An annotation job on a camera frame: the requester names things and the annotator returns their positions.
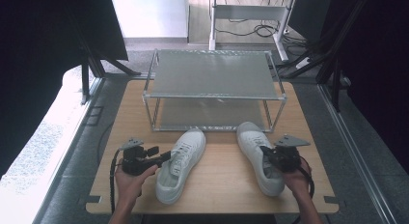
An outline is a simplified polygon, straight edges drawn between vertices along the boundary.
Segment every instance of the shoe tongue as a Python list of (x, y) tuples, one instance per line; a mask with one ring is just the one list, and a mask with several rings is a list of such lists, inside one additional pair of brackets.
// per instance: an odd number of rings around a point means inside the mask
[(183, 162), (183, 156), (181, 156), (181, 155), (177, 155), (174, 158), (174, 160), (172, 160), (172, 162), (171, 162), (171, 174), (173, 174), (173, 175), (175, 175), (177, 177), (180, 175), (182, 162)]
[(262, 157), (262, 171), (264, 172), (266, 178), (273, 177), (273, 164), (266, 155)]

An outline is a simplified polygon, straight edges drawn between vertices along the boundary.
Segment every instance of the black handheld controller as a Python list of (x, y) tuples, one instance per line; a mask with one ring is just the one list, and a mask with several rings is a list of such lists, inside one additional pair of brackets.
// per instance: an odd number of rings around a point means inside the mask
[(295, 147), (276, 146), (274, 149), (260, 146), (269, 161), (283, 173), (291, 173), (301, 165), (300, 154)]
[(138, 145), (123, 150), (123, 171), (129, 175), (139, 176), (155, 164), (159, 168), (162, 167), (162, 163), (171, 158), (171, 151), (158, 157), (151, 157), (155, 154), (159, 154), (157, 146), (144, 150), (144, 147)]

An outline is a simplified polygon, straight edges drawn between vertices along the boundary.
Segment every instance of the wooden board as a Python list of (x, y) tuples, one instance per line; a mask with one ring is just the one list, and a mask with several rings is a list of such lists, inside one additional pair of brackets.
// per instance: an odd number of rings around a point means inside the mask
[[(91, 196), (100, 196), (99, 203), (88, 203), (91, 213), (110, 213), (109, 170), (118, 147), (130, 137), (143, 139), (144, 147), (159, 146), (160, 152), (172, 149), (181, 131), (156, 131), (150, 129), (148, 115), (142, 101), (145, 81), (130, 81), (123, 95), (117, 118), (99, 165)], [(290, 134), (311, 143), (300, 147), (313, 168), (315, 182), (314, 203), (321, 213), (338, 211), (339, 205), (328, 204), (325, 196), (334, 197), (311, 132), (301, 110), (297, 96), (289, 83), (284, 83), (287, 102), (274, 133), (266, 133), (271, 143)], [(173, 205), (164, 205), (156, 199), (156, 175), (143, 185), (143, 195), (138, 198), (135, 213), (280, 213), (298, 212), (289, 189), (278, 197), (261, 193), (250, 161), (240, 151), (235, 132), (205, 132), (206, 149), (199, 163), (187, 178), (180, 199)]]

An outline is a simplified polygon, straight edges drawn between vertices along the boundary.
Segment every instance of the floor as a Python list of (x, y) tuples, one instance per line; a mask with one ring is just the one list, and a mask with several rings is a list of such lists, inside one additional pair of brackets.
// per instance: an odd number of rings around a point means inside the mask
[[(228, 42), (219, 44), (218, 49), (272, 50), (273, 54), (276, 53), (275, 46), (269, 42)], [(141, 72), (148, 71), (155, 48), (207, 49), (207, 45), (200, 42), (169, 38), (126, 39), (125, 43), (129, 62), (123, 63)], [(296, 59), (303, 50), (293, 47), (290, 60)], [(282, 64), (277, 54), (274, 60), (276, 64)], [(126, 82), (143, 79), (146, 74), (132, 78), (106, 62), (103, 66), (106, 77), (90, 78), (90, 84), (94, 85), (93, 96), (85, 106), (78, 105), (81, 99), (79, 68), (66, 75), (61, 97), (53, 105), (55, 109), (51, 108), (41, 123), (44, 129), (39, 128), (39, 133), (33, 136), (15, 165), (0, 181), (2, 198), (8, 196), (2, 200), (9, 201), (1, 203), (3, 220), (16, 223), (108, 222), (109, 214), (90, 214), (85, 211), (85, 204), (90, 201), (89, 191)], [(283, 68), (280, 73), (294, 70), (295, 67)], [(345, 90), (340, 93), (341, 112), (334, 111), (326, 97), (328, 87), (314, 83), (318, 70), (310, 70), (288, 81), (297, 93), (337, 196), (333, 202), (340, 204), (337, 213), (322, 214), (322, 219), (325, 223), (407, 223), (408, 175)], [(76, 105), (64, 105), (62, 100)], [(65, 117), (57, 124), (57, 116)], [(296, 216), (277, 214), (275, 218), (278, 223), (291, 223)], [(240, 221), (232, 216), (207, 215), (135, 215), (132, 218), (134, 223), (141, 220), (144, 223), (272, 223), (271, 215), (241, 216)]]

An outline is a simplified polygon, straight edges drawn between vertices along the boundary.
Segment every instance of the black cable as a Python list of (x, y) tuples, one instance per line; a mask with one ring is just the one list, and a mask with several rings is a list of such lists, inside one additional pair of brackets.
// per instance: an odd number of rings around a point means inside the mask
[(101, 143), (102, 143), (102, 138), (103, 136), (106, 134), (106, 132), (108, 131), (108, 129), (110, 127), (112, 127), (112, 125), (114, 124), (114, 122), (112, 122), (107, 128), (105, 128), (101, 134), (101, 136), (99, 137), (99, 141), (98, 141), (98, 145), (96, 147), (96, 164), (99, 165), (99, 162), (101, 161), (101, 158), (99, 157), (100, 154), (100, 148), (101, 148)]
[[(210, 4), (211, 4), (211, 2), (210, 2), (210, 0), (208, 0), (208, 16), (209, 16), (209, 18), (211, 20)], [(240, 22), (244, 22), (244, 21), (248, 21), (248, 19), (240, 19), (240, 20), (231, 20), (231, 19), (229, 19), (229, 22), (233, 22), (233, 23), (240, 23)], [(217, 28), (214, 28), (214, 30), (219, 32), (219, 33), (227, 33), (227, 34), (235, 35), (235, 36), (238, 36), (238, 37), (245, 37), (245, 36), (249, 36), (249, 35), (252, 35), (252, 34), (257, 34), (258, 36), (260, 36), (262, 38), (270, 38), (270, 37), (273, 36), (274, 33), (276, 33), (278, 31), (278, 27), (273, 27), (273, 26), (270, 26), (270, 25), (262, 24), (262, 22), (263, 22), (263, 20), (261, 21), (260, 25), (257, 25), (257, 26), (254, 27), (253, 32), (246, 33), (246, 34), (237, 34), (237, 33), (233, 33), (233, 32), (226, 31), (226, 30), (219, 30)], [(266, 30), (269, 34), (268, 35), (263, 35), (263, 34), (261, 34), (259, 32), (260, 30)]]
[(111, 170), (109, 172), (109, 185), (110, 185), (110, 197), (111, 197), (111, 212), (115, 211), (115, 185), (114, 185), (114, 176), (115, 176), (115, 167), (117, 166), (117, 157), (120, 153), (120, 150), (115, 152), (114, 158), (111, 162)]
[(306, 47), (306, 45), (307, 45), (307, 42), (292, 40), (291, 37), (289, 37), (289, 36), (284, 36), (283, 40), (284, 40), (285, 43), (292, 43), (292, 44), (296, 44), (296, 45), (301, 46), (301, 47)]
[(294, 37), (290, 37), (290, 36), (286, 36), (286, 39), (293, 39), (293, 40), (300, 41), (300, 42), (307, 42), (307, 40), (305, 40), (305, 39), (298, 39), (298, 38), (294, 38)]
[[(303, 156), (300, 156), (300, 158), (304, 159), (304, 160), (306, 161), (306, 163), (307, 163), (307, 166), (310, 168), (310, 165), (309, 165), (309, 163), (307, 162), (307, 160), (306, 160)], [(313, 181), (313, 176), (312, 176), (311, 174), (307, 173), (307, 171), (306, 171), (305, 169), (303, 169), (303, 168), (301, 167), (301, 165), (299, 165), (299, 166), (297, 167), (297, 169), (298, 169), (298, 171), (300, 171), (300, 172), (304, 175), (304, 177), (307, 179), (307, 182), (310, 184), (310, 197), (313, 198), (314, 193), (315, 193), (315, 184), (314, 184), (314, 181)], [(296, 223), (300, 222), (300, 220), (301, 220), (301, 216), (298, 216), (298, 217), (292, 222), (292, 224), (296, 224)]]
[(276, 6), (278, 2), (279, 2), (279, 0), (276, 0), (276, 2), (274, 2), (274, 6)]

